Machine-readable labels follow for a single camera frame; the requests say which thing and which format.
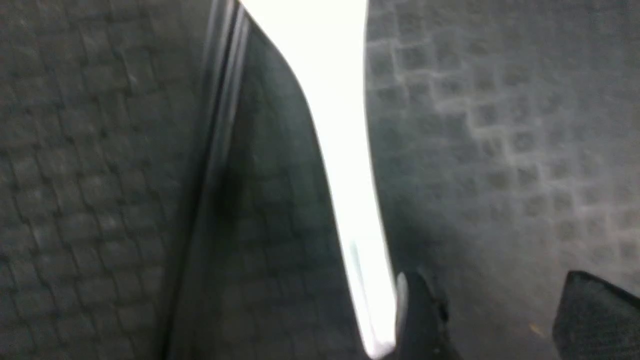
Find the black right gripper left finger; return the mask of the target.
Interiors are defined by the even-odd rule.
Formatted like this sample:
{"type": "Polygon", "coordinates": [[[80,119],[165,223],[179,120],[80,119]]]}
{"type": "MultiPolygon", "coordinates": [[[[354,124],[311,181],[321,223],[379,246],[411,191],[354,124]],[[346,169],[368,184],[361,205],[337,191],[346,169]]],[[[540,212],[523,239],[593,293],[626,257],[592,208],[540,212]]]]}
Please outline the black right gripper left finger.
{"type": "Polygon", "coordinates": [[[445,292],[428,271],[403,271],[397,276],[397,360],[460,360],[448,328],[445,292]]]}

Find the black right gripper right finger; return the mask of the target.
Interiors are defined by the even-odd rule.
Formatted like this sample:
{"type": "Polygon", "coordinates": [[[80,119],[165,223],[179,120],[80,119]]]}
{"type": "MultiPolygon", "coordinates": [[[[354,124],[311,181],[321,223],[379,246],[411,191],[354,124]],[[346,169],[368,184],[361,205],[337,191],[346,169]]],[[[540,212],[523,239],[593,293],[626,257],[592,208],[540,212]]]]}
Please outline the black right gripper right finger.
{"type": "Polygon", "coordinates": [[[638,360],[640,299],[590,272],[571,270],[552,339],[561,360],[638,360]]]}

